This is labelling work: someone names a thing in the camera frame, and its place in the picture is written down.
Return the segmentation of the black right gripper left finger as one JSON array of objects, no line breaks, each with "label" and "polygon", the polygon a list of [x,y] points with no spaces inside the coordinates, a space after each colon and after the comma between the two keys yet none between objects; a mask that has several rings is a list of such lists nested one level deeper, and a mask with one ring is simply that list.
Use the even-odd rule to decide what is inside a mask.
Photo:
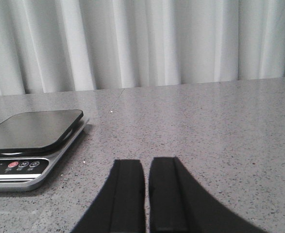
[{"label": "black right gripper left finger", "polygon": [[145,180],[139,160],[115,160],[73,233],[144,233]]}]

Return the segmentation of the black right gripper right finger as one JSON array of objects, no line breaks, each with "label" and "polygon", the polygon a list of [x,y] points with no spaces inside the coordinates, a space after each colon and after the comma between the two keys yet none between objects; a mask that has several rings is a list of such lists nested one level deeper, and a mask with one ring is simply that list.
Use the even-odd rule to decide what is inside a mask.
[{"label": "black right gripper right finger", "polygon": [[177,157],[156,157],[149,176],[150,232],[261,233],[213,198]]}]

